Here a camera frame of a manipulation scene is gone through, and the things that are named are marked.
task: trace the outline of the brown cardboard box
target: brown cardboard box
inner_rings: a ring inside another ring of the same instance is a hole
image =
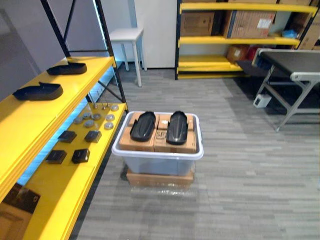
[[[15,184],[0,203],[0,240],[21,240],[40,195]]]
[[[188,131],[186,142],[182,145],[172,145],[167,143],[167,131],[157,130],[154,138],[154,151],[161,153],[182,153],[194,154],[196,152],[196,135],[193,131]]]
[[[245,60],[248,49],[248,45],[231,45],[228,48],[226,59],[231,63],[235,63],[238,60]]]
[[[312,50],[320,36],[320,12],[317,13],[298,49]]]
[[[194,181],[194,174],[191,170],[185,176],[172,176],[133,173],[128,169],[126,177],[128,178],[130,185],[144,187],[188,188]]]
[[[228,0],[229,3],[276,4],[277,0]]]
[[[153,130],[153,133],[148,141],[132,140],[130,137],[130,131],[130,126],[127,126],[123,131],[123,135],[119,141],[121,150],[154,152],[154,141],[157,131],[156,129]]]
[[[225,38],[266,38],[275,11],[227,11],[223,27]]]
[[[170,122],[171,114],[161,114],[159,116],[158,130],[167,130],[168,122]],[[194,130],[194,118],[192,115],[186,114],[186,120],[188,122],[188,131]]]
[[[213,22],[213,12],[183,12],[180,36],[210,36]]]
[[[308,6],[311,0],[280,0],[279,4],[289,4],[289,5],[305,5]]]
[[[135,112],[132,114],[132,117],[128,123],[129,127],[132,127],[135,123],[135,120],[138,120],[140,115],[143,114],[143,112]],[[154,123],[154,128],[157,129],[159,123],[159,114],[155,114],[155,123]]]

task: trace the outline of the storage shelf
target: storage shelf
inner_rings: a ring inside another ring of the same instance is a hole
[[[178,72],[238,72],[242,68],[222,55],[179,56]]]
[[[181,3],[182,11],[203,11],[203,10],[248,10],[248,11],[277,11],[310,13],[314,17],[317,12],[315,6],[267,4],[267,3],[230,3],[230,2],[190,2]]]
[[[86,63],[81,75],[49,75],[46,71],[26,86],[61,84],[63,94],[54,100],[19,101],[13,95],[0,102],[0,201],[43,148],[59,126],[110,67],[113,57],[72,57],[70,62]]]
[[[240,73],[194,73],[194,74],[178,74],[178,79],[222,79],[222,78],[236,78],[247,77],[248,75]]]
[[[68,239],[79,212],[83,206],[89,189],[97,174],[100,164],[106,154],[110,142],[116,132],[121,117],[127,108],[125,103],[118,104],[118,111],[102,110],[101,103],[94,109],[89,103],[80,113],[100,113],[101,118],[95,120],[95,125],[85,128],[82,124],[72,124],[68,130],[77,136],[72,143],[58,142],[53,149],[67,152],[62,164],[41,163],[32,175],[26,187],[40,194],[40,200],[24,234],[25,240],[60,240]],[[115,120],[113,129],[105,130],[106,115],[113,114]],[[90,130],[102,133],[98,143],[88,143],[84,140]],[[74,164],[71,161],[74,150],[90,151],[88,162]]]
[[[261,45],[291,45],[298,47],[300,41],[294,38],[269,36],[267,38],[225,38],[223,36],[182,36],[181,44],[261,44]]]

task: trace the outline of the clear plastic bin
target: clear plastic bin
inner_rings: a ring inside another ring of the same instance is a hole
[[[201,159],[204,155],[202,136],[199,118],[197,115],[187,113],[193,116],[193,131],[196,136],[196,153],[171,153],[171,152],[152,152],[152,151],[128,151],[119,148],[119,141],[123,135],[125,127],[133,115],[134,111],[127,114],[122,127],[112,146],[112,153],[123,157],[125,163],[132,172],[137,174],[161,174],[185,176],[190,171],[195,161]],[[170,112],[155,112],[155,114],[172,114]]]

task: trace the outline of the metal disc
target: metal disc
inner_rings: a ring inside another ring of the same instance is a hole
[[[111,109],[111,111],[115,112],[115,111],[119,110],[119,106],[118,105],[112,105],[110,109]]]
[[[105,117],[105,120],[107,122],[112,122],[113,120],[115,120],[115,115],[113,114],[108,114],[106,117]]]
[[[85,126],[86,128],[91,128],[94,124],[95,122],[93,120],[88,120],[83,124],[83,126]]]
[[[114,128],[114,124],[112,122],[107,122],[106,124],[104,124],[104,129],[106,130],[110,130]]]
[[[89,118],[91,118],[91,113],[90,112],[85,112],[83,114],[83,119],[89,119]]]
[[[99,120],[101,118],[101,114],[100,113],[95,113],[91,117],[92,117],[93,120]]]
[[[76,117],[74,120],[73,120],[73,123],[74,124],[80,124],[80,123],[82,123],[83,122],[83,118],[82,118],[82,116],[78,116],[78,117]]]

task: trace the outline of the white door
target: white door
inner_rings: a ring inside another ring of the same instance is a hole
[[[177,0],[134,0],[148,68],[174,68]]]

